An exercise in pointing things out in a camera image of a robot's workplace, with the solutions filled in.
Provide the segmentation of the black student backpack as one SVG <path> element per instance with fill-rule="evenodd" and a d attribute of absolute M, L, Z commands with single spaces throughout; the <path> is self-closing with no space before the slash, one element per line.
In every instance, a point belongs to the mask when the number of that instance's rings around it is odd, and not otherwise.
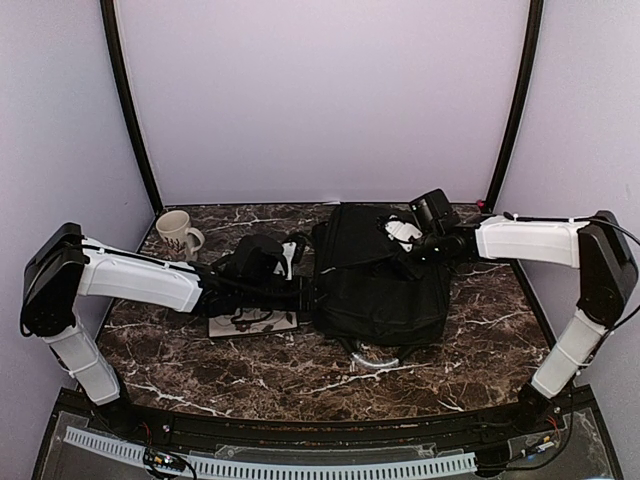
<path fill-rule="evenodd" d="M 314 281 L 325 293 L 312 312 L 314 327 L 343 342 L 395 347 L 401 359 L 440 341 L 450 305 L 451 276 L 442 264 L 421 280 L 400 280 L 392 257 L 412 253 L 422 233 L 407 211 L 380 205 L 341 204 L 312 230 Z"/>

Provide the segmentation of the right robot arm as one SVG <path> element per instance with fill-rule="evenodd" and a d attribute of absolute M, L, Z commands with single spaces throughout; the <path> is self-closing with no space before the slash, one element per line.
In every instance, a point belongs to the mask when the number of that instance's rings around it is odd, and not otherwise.
<path fill-rule="evenodd" d="M 639 313 L 628 305 L 639 282 L 629 245 L 639 240 L 610 211 L 573 218 L 481 215 L 462 222 L 446 215 L 417 225 L 391 216 L 383 220 L 382 231 L 422 263 L 514 262 L 554 273 L 564 270 L 578 282 L 570 318 L 528 382 L 535 395 L 511 410 L 510 424 L 521 434 L 547 420 L 546 400 L 556 397 L 590 365 L 604 341 Z"/>

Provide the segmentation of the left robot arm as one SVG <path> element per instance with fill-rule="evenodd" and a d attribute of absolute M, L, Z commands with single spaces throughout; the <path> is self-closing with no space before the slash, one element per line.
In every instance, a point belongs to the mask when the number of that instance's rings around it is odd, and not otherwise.
<path fill-rule="evenodd" d="M 264 235 L 206 265 L 172 262 L 119 250 L 63 224 L 27 263 L 20 313 L 23 336 L 43 339 L 101 417 L 120 436 L 141 427 L 140 412 L 125 401 L 115 369 L 86 332 L 75 302 L 101 296 L 159 305 L 203 318 L 239 311 L 309 311 L 315 283 L 293 272 L 295 253 Z"/>

